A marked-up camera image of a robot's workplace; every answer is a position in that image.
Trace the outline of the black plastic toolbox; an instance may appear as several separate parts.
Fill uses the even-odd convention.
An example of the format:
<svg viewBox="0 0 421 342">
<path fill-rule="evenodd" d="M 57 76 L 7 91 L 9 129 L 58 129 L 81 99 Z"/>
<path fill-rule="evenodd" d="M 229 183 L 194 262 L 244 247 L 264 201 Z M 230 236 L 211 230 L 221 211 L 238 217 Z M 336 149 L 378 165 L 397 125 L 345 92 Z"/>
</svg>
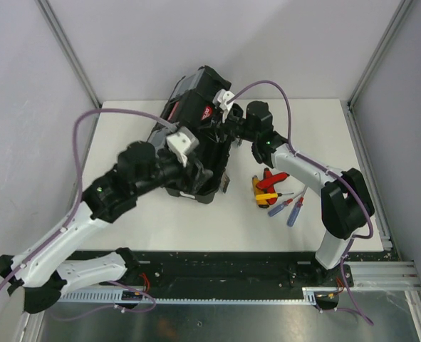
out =
<svg viewBox="0 0 421 342">
<path fill-rule="evenodd" d="M 201 66 L 176 83 L 160 117 L 193 133 L 199 141 L 193 156 L 199 162 L 186 180 L 166 186 L 168 195 L 190 196 L 209 204 L 220 189 L 234 138 L 219 131 L 217 122 L 222 114 L 212 101 L 220 90 L 230 87 L 231 83 L 210 66 Z"/>
</svg>

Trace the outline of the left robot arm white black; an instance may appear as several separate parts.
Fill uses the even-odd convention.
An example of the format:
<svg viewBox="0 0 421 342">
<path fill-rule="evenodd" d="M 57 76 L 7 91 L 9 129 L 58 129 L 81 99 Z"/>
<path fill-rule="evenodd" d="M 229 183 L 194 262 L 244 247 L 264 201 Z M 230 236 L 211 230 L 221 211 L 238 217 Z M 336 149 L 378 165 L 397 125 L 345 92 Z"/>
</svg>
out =
<svg viewBox="0 0 421 342">
<path fill-rule="evenodd" d="M 159 150 L 148 142 L 130 144 L 118 154 L 116 164 L 83 192 L 64 222 L 57 224 L 31 251 L 0 256 L 0 275 L 10 283 L 8 293 L 24 290 L 22 311 L 40 313 L 63 295 L 98 283 L 135 283 L 141 266 L 127 247 L 73 264 L 66 263 L 66 259 L 86 239 L 133 209 L 138 197 L 185 180 L 199 164 L 195 153 L 198 145 L 185 138 L 176 142 L 167 138 Z"/>
</svg>

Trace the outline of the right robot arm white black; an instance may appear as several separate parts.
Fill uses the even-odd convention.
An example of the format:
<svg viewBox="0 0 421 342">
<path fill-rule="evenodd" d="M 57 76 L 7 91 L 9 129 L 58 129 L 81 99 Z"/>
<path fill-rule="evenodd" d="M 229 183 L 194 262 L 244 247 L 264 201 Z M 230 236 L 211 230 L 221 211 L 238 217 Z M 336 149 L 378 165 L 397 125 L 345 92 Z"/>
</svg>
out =
<svg viewBox="0 0 421 342">
<path fill-rule="evenodd" d="M 233 138 L 251 143 L 251 153 L 264 164 L 302 182 L 321 198 L 321 221 L 326 229 L 311 267 L 311 278 L 327 286 L 336 278 L 336 266 L 349 252 L 357 231 L 368 227 L 373 236 L 373 201 L 361 171 L 342 171 L 311 159 L 293 149 L 291 141 L 274 130 L 273 115 L 267 103 L 252 101 L 243 115 L 234 114 L 233 100 L 213 100 L 221 114 L 219 125 Z"/>
</svg>

